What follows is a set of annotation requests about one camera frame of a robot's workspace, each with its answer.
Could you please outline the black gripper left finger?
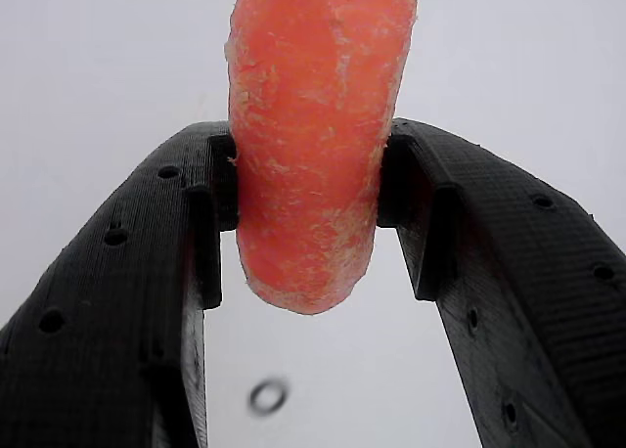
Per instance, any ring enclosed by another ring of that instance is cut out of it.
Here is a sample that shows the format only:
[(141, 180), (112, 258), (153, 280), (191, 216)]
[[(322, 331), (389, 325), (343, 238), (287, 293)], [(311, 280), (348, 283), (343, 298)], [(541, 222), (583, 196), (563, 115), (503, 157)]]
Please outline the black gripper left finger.
[(5, 447), (203, 447), (203, 317), (237, 224), (226, 122), (155, 149), (1, 331)]

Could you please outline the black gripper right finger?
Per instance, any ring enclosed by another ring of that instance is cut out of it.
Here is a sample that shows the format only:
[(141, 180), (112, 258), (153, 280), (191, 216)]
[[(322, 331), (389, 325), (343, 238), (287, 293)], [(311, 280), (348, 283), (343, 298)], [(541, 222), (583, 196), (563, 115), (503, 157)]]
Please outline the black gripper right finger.
[(437, 306), (485, 447), (625, 443), (625, 255), (575, 200), (397, 118), (378, 223)]

